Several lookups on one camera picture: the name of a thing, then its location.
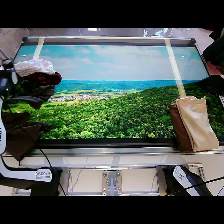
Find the black border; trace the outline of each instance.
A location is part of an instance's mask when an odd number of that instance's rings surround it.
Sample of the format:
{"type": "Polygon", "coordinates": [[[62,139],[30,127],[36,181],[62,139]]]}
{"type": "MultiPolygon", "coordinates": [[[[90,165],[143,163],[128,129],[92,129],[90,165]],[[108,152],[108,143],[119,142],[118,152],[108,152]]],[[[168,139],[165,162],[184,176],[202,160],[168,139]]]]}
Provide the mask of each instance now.
{"type": "MultiPolygon", "coordinates": [[[[14,57],[17,57],[17,54],[22,46],[35,46],[38,42],[26,42],[22,43],[14,57]]],[[[105,43],[96,43],[96,42],[48,42],[44,43],[44,45],[123,45],[124,42],[105,42],[105,43]]],[[[125,43],[125,46],[155,46],[155,44],[142,44],[142,43],[125,43]]],[[[156,44],[156,46],[165,46],[164,44],[156,44]]],[[[174,47],[195,47],[203,65],[209,74],[209,70],[204,61],[203,56],[200,54],[200,51],[197,45],[189,45],[189,44],[172,44],[174,47]]],[[[69,149],[69,148],[79,148],[79,147],[88,147],[88,148],[142,148],[142,147],[174,147],[177,148],[177,143],[174,138],[105,138],[105,139],[40,139],[37,143],[36,148],[45,148],[45,149],[69,149]]]]}

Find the green forest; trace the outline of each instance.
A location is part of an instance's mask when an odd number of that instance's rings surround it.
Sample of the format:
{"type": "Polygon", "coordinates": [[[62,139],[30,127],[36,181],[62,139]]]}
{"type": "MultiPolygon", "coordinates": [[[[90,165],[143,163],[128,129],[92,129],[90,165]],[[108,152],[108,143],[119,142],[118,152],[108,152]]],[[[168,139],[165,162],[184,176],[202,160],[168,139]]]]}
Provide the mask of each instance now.
{"type": "MultiPolygon", "coordinates": [[[[211,126],[217,136],[223,136],[224,109],[219,98],[194,83],[186,84],[185,90],[189,96],[206,96],[211,126]]],[[[44,103],[39,110],[25,103],[11,108],[29,112],[31,121],[53,125],[43,139],[171,138],[174,132],[168,107],[177,97],[177,88],[166,86],[110,99],[44,103]]]]}

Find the screen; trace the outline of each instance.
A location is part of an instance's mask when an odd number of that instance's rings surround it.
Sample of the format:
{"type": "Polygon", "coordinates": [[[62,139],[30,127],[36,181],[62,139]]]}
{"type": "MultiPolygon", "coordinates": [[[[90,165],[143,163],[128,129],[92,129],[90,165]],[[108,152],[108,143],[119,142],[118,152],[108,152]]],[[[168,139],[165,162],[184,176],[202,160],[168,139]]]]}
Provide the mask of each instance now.
{"type": "MultiPolygon", "coordinates": [[[[21,46],[15,63],[32,59],[35,49],[21,46]]],[[[197,49],[172,49],[187,95],[207,97],[210,123],[224,135],[219,99],[196,85],[208,77],[197,49]]],[[[53,125],[42,139],[173,137],[168,107],[179,94],[166,46],[44,45],[39,58],[63,80],[41,109],[12,109],[53,125]]]]}

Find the screen bezel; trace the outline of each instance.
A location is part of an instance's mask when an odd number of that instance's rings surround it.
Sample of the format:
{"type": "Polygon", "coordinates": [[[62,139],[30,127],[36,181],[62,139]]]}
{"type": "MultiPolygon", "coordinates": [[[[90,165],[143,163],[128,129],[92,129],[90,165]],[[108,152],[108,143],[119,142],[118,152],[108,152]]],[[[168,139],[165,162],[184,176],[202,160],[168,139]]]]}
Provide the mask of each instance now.
{"type": "MultiPolygon", "coordinates": [[[[40,37],[28,37],[21,46],[37,45],[40,37]]],[[[44,45],[125,45],[125,46],[166,46],[165,39],[170,39],[171,46],[195,47],[204,64],[208,76],[209,70],[195,39],[182,38],[136,38],[136,37],[45,37],[44,45]]],[[[175,138],[147,138],[147,139],[40,139],[36,148],[71,149],[71,148],[148,148],[172,147],[176,148],[175,138]]]]}

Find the blue sky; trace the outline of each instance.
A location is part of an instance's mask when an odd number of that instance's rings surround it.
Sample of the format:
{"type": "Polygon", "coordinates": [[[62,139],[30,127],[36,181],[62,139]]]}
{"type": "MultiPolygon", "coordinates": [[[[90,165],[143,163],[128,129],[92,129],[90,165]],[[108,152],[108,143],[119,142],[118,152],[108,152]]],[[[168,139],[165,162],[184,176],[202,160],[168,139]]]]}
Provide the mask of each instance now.
{"type": "MultiPolygon", "coordinates": [[[[16,62],[30,60],[36,46],[22,46],[16,62]]],[[[173,47],[182,80],[201,80],[207,72],[194,47],[173,47]]],[[[40,58],[51,61],[63,79],[173,80],[165,46],[44,45],[40,58]]]]}

